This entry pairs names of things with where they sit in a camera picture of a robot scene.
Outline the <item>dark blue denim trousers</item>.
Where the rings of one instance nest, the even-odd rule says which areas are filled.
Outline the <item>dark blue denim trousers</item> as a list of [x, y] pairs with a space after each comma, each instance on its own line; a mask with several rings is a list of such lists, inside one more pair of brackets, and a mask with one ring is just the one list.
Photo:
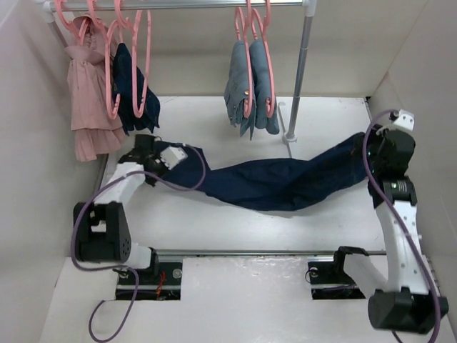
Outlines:
[[292, 212], [366, 178], [363, 136], [356, 133], [310, 160], [259, 159], [222, 169], [210, 169], [202, 149], [186, 148], [187, 158], [164, 179], [245, 209]]

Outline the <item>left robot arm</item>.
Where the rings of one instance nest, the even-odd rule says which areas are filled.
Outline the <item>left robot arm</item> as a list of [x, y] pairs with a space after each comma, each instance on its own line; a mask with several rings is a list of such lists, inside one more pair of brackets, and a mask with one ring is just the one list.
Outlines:
[[75, 236], [72, 259], [75, 262], [114, 263], [117, 269], [130, 267], [146, 284], [159, 277], [156, 250], [132, 241], [124, 205], [143, 184], [155, 184], [186, 158], [179, 147], [159, 147], [154, 136], [138, 135], [131, 151], [120, 157], [101, 193], [88, 204], [74, 207]]

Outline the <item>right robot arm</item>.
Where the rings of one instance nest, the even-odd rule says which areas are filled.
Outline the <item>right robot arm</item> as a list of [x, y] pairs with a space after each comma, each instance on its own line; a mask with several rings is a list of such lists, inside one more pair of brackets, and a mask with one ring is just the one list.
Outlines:
[[373, 265], [368, 252], [339, 247], [330, 263], [332, 277], [351, 278], [368, 300], [368, 319], [374, 329], [430, 334], [434, 342], [441, 319], [448, 313], [445, 297], [434, 289], [421, 253], [416, 228], [418, 203], [413, 182], [407, 176], [416, 143], [406, 131], [376, 124], [363, 138], [363, 165], [368, 193], [383, 232], [388, 275]]

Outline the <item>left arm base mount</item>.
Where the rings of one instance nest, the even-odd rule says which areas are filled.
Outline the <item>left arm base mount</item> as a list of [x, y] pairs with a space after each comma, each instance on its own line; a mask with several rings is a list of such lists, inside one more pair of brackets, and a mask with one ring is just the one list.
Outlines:
[[[181, 299], [183, 259], [159, 256], [154, 269], [137, 269], [139, 287], [136, 300], [177, 301]], [[115, 300], [130, 300], [134, 295], [135, 276], [132, 271], [116, 269], [118, 273]]]

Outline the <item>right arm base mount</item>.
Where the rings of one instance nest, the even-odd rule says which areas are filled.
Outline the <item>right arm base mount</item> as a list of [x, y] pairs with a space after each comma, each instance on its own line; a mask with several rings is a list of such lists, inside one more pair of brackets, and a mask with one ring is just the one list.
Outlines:
[[336, 269], [332, 257], [311, 257], [307, 263], [305, 280], [311, 287], [312, 300], [365, 299], [352, 278]]

